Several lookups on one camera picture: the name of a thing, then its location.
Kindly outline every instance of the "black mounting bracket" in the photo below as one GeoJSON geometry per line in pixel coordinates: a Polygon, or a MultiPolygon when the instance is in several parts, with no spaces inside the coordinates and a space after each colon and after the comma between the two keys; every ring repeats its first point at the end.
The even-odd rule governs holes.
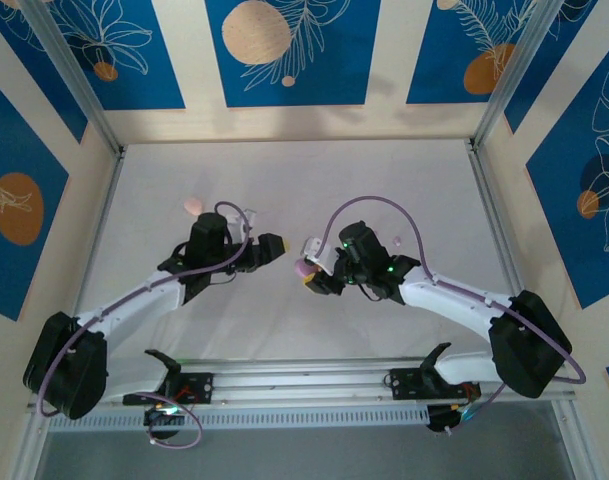
{"type": "Polygon", "coordinates": [[[450,347],[441,343],[417,368],[394,368],[387,375],[385,385],[393,393],[393,400],[458,400],[479,397],[479,383],[450,385],[435,370],[435,362],[450,347]]]}
{"type": "MultiPolygon", "coordinates": [[[[158,388],[158,395],[172,398],[181,405],[210,405],[213,396],[212,373],[183,373],[179,363],[168,355],[157,350],[146,350],[145,353],[161,361],[168,373],[158,388]]],[[[123,405],[155,405],[157,400],[136,394],[124,395],[123,405]]]]}

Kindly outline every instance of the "white panel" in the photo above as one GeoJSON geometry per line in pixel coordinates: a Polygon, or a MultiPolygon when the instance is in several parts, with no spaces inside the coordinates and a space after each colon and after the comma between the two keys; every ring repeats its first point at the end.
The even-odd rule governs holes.
{"type": "MultiPolygon", "coordinates": [[[[124,345],[124,355],[153,346],[177,358],[423,356],[445,340],[455,340],[453,353],[484,345],[423,310],[374,304],[354,289],[337,298],[302,286],[293,272],[301,244],[321,235],[331,213],[357,195],[384,195],[407,207],[434,269],[507,291],[462,141],[141,145],[129,148],[125,162],[84,309],[140,282],[188,238],[188,196],[208,208],[224,199],[252,208],[257,233],[281,234],[293,248],[274,264],[207,289],[160,320],[154,345],[142,333],[124,345]]],[[[353,207],[331,239],[360,219],[390,253],[418,256],[410,227],[386,205],[353,207]],[[398,235],[400,248],[392,241],[398,235]]]]}

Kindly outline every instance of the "grey floor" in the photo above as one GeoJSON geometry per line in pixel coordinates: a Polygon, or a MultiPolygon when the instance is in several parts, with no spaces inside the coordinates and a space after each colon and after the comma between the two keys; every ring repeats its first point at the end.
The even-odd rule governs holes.
{"type": "Polygon", "coordinates": [[[38,479],[569,479],[548,404],[489,407],[451,438],[426,427],[206,431],[192,450],[144,432],[58,433],[38,479]]]}

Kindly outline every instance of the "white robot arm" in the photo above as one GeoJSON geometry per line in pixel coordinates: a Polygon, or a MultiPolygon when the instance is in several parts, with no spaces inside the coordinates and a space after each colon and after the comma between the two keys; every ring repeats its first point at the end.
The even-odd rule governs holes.
{"type": "Polygon", "coordinates": [[[424,308],[472,330],[490,344],[490,352],[429,355],[430,392],[440,398],[444,389],[465,382],[503,382],[521,395],[536,398],[564,363],[547,342],[515,320],[512,312],[527,318],[566,352],[571,345],[543,301],[524,290],[516,297],[487,292],[430,274],[419,261],[389,256],[373,230],[364,222],[340,232],[343,248],[322,245],[309,238],[302,256],[312,269],[304,284],[313,292],[340,295],[347,285],[368,287],[380,299],[424,308]]]}
{"type": "Polygon", "coordinates": [[[201,214],[189,240],[126,295],[74,318],[63,312],[50,317],[24,373],[24,384],[34,393],[46,388],[44,399],[71,419],[82,417],[101,400],[169,390],[179,365],[166,355],[154,350],[136,358],[113,354],[146,322],[200,294],[211,284],[213,273],[253,272],[286,252],[283,239],[271,233],[259,235],[256,244],[252,238],[243,241],[255,214],[239,213],[201,214]]]}

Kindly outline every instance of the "floral wall pattern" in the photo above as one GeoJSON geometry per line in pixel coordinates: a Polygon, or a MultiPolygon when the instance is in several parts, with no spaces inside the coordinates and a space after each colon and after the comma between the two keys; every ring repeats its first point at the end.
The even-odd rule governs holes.
{"type": "MultiPolygon", "coordinates": [[[[105,109],[184,108],[150,0],[51,0],[46,5],[105,109]]],[[[53,90],[57,72],[12,0],[0,0],[0,31],[40,88],[53,90]]],[[[59,94],[58,88],[47,97],[55,105],[59,94]]]]}
{"type": "Polygon", "coordinates": [[[228,107],[359,105],[379,0],[207,0],[228,107]]]}
{"type": "Polygon", "coordinates": [[[537,0],[434,0],[407,103],[485,102],[537,0]]]}
{"type": "Polygon", "coordinates": [[[582,307],[609,294],[609,52],[528,172],[582,307]]]}
{"type": "Polygon", "coordinates": [[[548,35],[531,60],[517,90],[504,110],[513,132],[524,120],[544,85],[580,31],[598,0],[566,0],[548,35]]]}
{"type": "Polygon", "coordinates": [[[19,318],[68,173],[0,91],[0,314],[19,318]]]}

